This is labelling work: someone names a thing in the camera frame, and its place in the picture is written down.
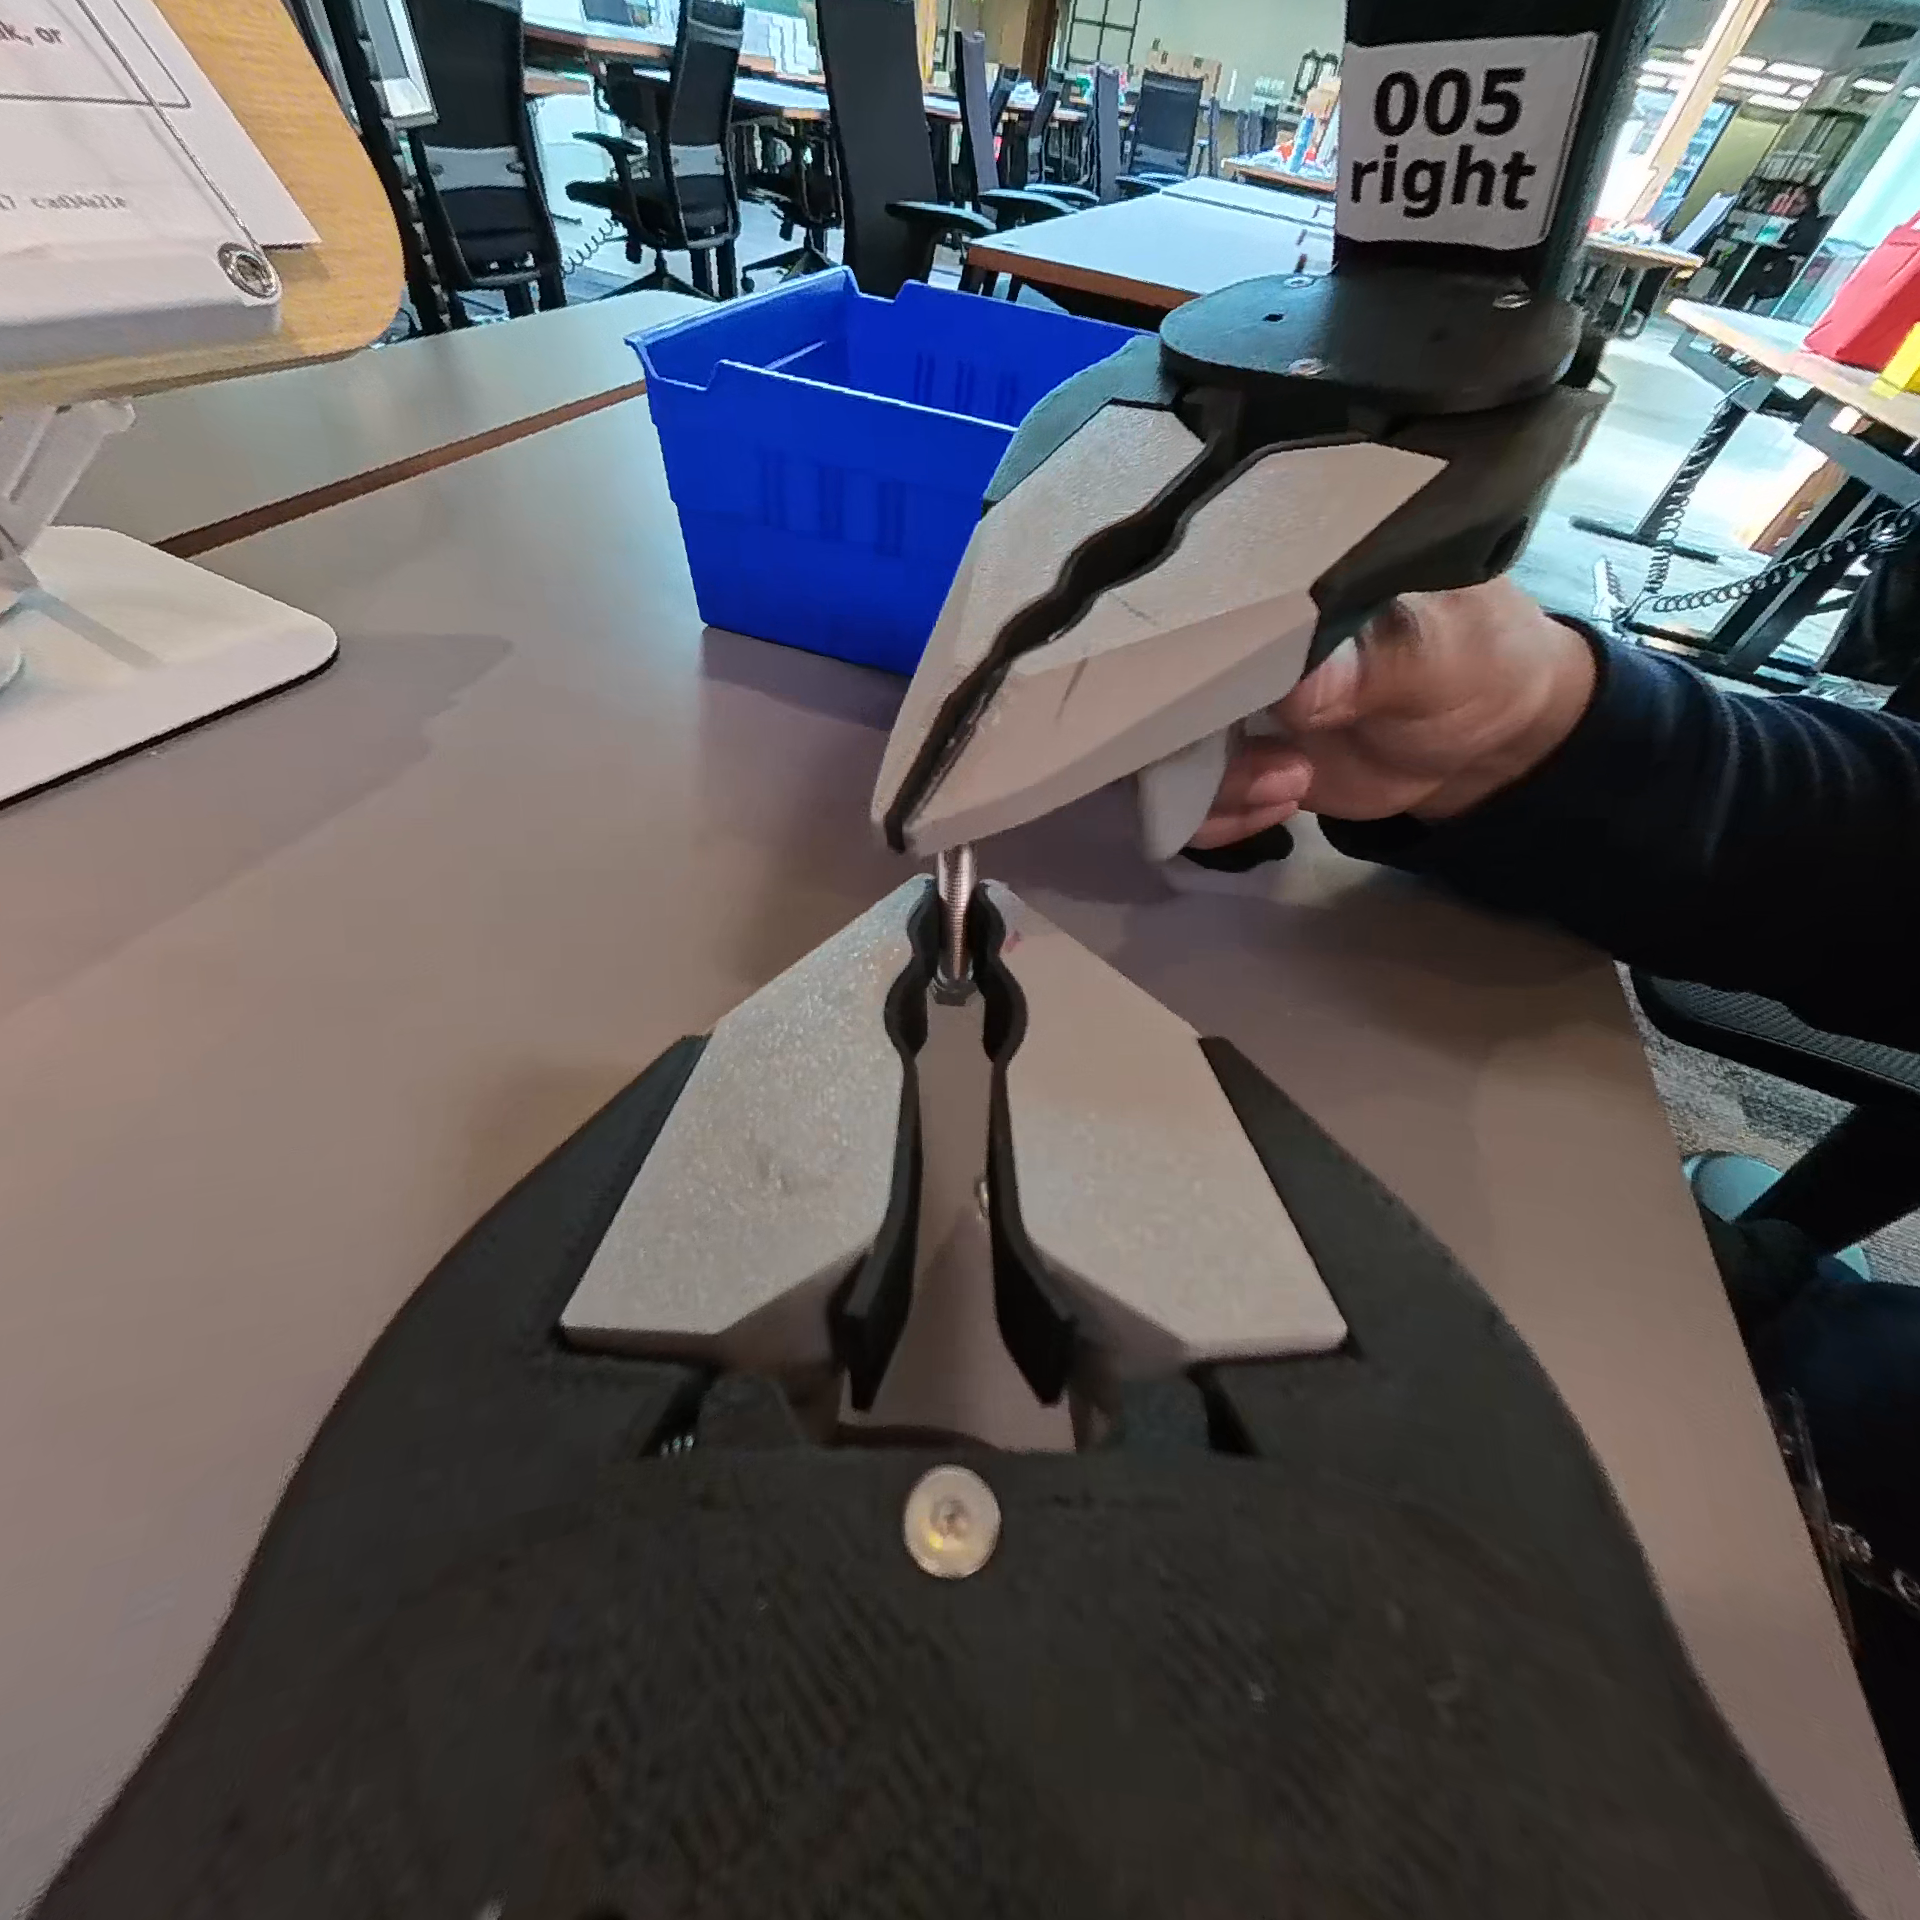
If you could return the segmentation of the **blue plastic bin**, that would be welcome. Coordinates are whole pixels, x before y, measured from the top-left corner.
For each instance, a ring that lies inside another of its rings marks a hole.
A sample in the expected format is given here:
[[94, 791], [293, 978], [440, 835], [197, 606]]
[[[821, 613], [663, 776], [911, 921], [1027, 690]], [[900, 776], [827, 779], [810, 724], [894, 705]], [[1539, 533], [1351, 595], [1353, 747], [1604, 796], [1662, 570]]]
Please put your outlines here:
[[909, 678], [1018, 429], [1138, 336], [847, 269], [630, 335], [701, 622]]

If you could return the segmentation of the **wooden top desk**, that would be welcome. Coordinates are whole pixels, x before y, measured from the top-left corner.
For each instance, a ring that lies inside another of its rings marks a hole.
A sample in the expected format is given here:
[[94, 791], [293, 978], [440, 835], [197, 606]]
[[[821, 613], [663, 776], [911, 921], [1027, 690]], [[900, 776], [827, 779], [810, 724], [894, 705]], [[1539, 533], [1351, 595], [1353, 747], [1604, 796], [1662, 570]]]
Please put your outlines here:
[[1324, 274], [1332, 223], [1326, 197], [1187, 178], [987, 234], [965, 249], [963, 276], [976, 291], [1005, 281], [1066, 315], [1152, 330], [1247, 279]]

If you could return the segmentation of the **person's right forearm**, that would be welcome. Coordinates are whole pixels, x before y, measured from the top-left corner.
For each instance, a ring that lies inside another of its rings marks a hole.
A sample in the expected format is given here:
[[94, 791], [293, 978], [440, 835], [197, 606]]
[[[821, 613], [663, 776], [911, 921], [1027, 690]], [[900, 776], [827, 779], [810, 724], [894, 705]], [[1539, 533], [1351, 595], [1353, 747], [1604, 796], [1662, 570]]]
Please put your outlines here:
[[1568, 740], [1418, 827], [1404, 864], [1618, 963], [1915, 1048], [1915, 721], [1582, 639], [1596, 690]]

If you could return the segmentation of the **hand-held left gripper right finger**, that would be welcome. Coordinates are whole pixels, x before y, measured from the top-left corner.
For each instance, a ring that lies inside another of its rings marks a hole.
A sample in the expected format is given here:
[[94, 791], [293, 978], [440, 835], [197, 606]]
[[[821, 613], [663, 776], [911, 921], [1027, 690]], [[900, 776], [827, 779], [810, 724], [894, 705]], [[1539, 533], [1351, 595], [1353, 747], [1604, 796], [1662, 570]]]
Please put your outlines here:
[[1202, 1035], [1003, 884], [967, 929], [993, 1312], [1032, 1395], [1338, 1351], [1348, 1323]]

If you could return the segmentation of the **person's leg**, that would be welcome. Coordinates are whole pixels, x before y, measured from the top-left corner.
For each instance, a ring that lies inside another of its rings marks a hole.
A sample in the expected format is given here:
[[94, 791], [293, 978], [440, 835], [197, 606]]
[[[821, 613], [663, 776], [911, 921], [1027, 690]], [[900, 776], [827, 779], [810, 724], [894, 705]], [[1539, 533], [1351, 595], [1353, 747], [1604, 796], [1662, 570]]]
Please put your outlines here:
[[1800, 1486], [1817, 1494], [1855, 1674], [1915, 1833], [1918, 1288], [1866, 1278], [1786, 1222], [1740, 1240], [1740, 1332]]

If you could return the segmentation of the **person's right hand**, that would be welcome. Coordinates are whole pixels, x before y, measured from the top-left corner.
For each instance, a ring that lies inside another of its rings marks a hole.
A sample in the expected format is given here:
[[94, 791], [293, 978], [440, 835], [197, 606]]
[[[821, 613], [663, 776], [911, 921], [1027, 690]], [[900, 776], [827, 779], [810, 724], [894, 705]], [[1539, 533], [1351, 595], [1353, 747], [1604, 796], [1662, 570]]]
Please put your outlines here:
[[1456, 818], [1552, 756], [1598, 680], [1588, 636], [1507, 579], [1397, 597], [1238, 734], [1185, 853], [1299, 812]]

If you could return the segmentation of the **red bag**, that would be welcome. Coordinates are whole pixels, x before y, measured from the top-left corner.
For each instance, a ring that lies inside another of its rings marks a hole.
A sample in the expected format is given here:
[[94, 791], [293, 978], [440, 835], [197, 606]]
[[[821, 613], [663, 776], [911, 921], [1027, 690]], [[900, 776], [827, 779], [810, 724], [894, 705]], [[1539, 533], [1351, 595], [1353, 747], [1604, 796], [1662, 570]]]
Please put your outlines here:
[[1804, 350], [1838, 367], [1883, 372], [1918, 325], [1918, 214], [1887, 228], [1807, 328]]

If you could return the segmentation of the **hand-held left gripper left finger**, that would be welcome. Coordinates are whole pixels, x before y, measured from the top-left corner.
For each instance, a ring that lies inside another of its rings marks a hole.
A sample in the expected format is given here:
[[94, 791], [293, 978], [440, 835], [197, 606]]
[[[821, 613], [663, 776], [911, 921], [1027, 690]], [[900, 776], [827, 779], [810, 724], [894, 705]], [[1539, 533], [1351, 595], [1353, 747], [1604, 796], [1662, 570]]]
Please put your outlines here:
[[716, 1023], [561, 1311], [569, 1344], [830, 1374], [874, 1409], [913, 1295], [940, 907], [902, 882]]

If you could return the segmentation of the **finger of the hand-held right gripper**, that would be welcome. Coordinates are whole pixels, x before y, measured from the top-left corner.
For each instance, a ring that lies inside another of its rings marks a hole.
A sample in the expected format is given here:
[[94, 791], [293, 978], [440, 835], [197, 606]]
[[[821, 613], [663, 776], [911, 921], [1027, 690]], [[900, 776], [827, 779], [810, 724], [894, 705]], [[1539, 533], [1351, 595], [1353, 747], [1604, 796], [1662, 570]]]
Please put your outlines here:
[[884, 763], [884, 839], [928, 859], [1049, 817], [1274, 705], [1306, 670], [1313, 585], [1445, 468], [1392, 445], [1267, 449], [1168, 550], [987, 673], [971, 712], [911, 689]]
[[1013, 660], [1147, 560], [1203, 442], [1173, 411], [1104, 405], [971, 531], [879, 758], [871, 823], [913, 835]]

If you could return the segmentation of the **printed instruction sheet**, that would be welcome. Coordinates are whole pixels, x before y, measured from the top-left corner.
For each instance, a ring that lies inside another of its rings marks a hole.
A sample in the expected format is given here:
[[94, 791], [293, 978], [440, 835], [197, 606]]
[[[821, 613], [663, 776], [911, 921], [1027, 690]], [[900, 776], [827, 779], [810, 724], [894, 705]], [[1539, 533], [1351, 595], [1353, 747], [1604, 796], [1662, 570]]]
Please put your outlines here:
[[270, 339], [318, 242], [156, 4], [1, 6], [5, 376]]

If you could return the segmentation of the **black mesh office chair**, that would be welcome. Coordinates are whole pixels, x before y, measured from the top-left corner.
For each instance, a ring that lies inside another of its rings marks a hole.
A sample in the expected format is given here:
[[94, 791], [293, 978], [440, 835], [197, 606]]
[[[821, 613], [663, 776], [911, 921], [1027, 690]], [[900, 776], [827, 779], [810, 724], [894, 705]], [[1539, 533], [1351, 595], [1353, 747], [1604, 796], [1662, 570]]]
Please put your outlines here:
[[1718, 1220], [1782, 1222], [1868, 1278], [1863, 1244], [1918, 1211], [1915, 1055], [1809, 1026], [1761, 997], [1642, 970], [1630, 970], [1627, 982], [1667, 1042], [1846, 1106], [1788, 1168], [1694, 1154], [1683, 1174], [1698, 1206]]

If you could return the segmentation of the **white sign stand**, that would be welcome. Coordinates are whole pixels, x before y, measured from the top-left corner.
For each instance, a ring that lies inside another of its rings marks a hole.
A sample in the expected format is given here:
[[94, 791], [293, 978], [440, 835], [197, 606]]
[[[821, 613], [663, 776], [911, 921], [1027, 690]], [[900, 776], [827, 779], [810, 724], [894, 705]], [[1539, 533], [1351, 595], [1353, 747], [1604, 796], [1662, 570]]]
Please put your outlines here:
[[144, 540], [56, 516], [126, 401], [38, 405], [1, 421], [1, 805], [140, 755], [314, 680], [322, 618]]

